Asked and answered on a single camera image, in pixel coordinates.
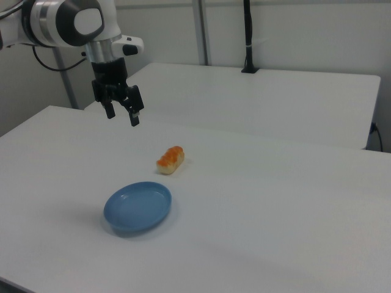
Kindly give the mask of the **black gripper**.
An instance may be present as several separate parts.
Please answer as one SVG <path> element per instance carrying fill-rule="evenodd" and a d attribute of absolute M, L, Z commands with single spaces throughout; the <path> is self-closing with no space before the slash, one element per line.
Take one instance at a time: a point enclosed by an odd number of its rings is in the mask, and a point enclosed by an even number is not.
<path fill-rule="evenodd" d="M 92 63 L 95 79 L 92 81 L 95 101 L 104 107 L 107 118 L 115 117 L 112 101 L 120 103 L 129 114 L 132 127 L 137 126 L 144 102 L 138 86 L 128 86 L 128 72 L 124 58 L 112 62 Z"/>

